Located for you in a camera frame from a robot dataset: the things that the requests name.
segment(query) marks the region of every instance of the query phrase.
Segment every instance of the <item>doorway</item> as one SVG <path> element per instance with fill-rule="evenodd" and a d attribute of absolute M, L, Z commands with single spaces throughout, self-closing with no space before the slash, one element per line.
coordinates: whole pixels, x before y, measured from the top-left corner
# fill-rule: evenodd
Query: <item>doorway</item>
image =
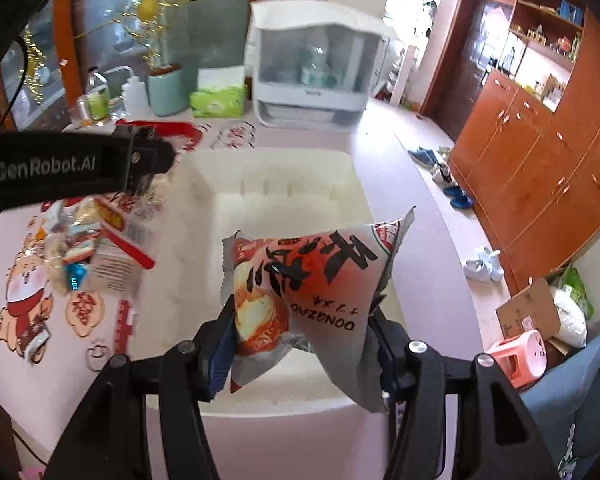
<path fill-rule="evenodd" d="M 456 140 L 474 107 L 488 65 L 497 60 L 515 0 L 459 0 L 421 113 Z"/>

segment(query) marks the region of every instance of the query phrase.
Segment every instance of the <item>white storage bin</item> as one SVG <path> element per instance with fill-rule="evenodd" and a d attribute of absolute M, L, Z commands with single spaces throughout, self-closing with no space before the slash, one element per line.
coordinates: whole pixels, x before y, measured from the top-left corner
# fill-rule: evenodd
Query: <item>white storage bin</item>
<path fill-rule="evenodd" d="M 251 4 L 253 106 L 265 126 L 352 130 L 378 82 L 395 31 L 324 0 Z"/>

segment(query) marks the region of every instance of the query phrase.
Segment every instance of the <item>white slipper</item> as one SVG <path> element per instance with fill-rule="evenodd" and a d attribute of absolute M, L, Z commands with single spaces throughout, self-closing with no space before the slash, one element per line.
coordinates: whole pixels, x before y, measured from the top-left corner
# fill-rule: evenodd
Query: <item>white slipper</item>
<path fill-rule="evenodd" d="M 478 247 L 476 255 L 479 260 L 488 262 L 491 265 L 491 280 L 494 282 L 501 282 L 504 278 L 504 269 L 500 265 L 500 260 L 498 259 L 500 250 L 492 251 L 487 246 Z"/>
<path fill-rule="evenodd" d="M 484 260 L 464 260 L 462 261 L 462 269 L 464 275 L 471 280 L 477 282 L 490 282 L 491 271 L 493 267 L 491 264 Z"/>

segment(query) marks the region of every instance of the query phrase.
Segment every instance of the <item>green bag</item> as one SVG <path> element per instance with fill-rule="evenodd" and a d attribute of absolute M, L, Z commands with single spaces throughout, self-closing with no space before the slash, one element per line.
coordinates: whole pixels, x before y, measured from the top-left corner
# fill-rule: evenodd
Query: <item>green bag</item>
<path fill-rule="evenodd" d="M 587 321 L 591 319 L 594 313 L 593 305 L 587 299 L 584 283 L 573 264 L 569 264 L 558 279 L 558 288 L 564 290 L 576 302 Z"/>

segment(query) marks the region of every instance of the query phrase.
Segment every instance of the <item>door frame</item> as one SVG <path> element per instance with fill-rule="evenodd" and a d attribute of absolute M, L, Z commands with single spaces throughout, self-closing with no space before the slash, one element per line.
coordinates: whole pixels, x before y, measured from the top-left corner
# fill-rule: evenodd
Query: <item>door frame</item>
<path fill-rule="evenodd" d="M 516 0 L 490 1 L 511 7 L 516 3 Z M 449 32 L 446 35 L 445 44 L 442 47 L 440 60 L 438 60 L 438 65 L 433 73 L 433 79 L 420 107 L 420 114 L 424 116 L 431 117 L 433 115 L 448 86 L 449 78 L 451 78 L 456 66 L 455 61 L 464 48 L 466 32 L 474 16 L 476 3 L 477 0 L 458 0 L 456 11 L 451 19 Z"/>

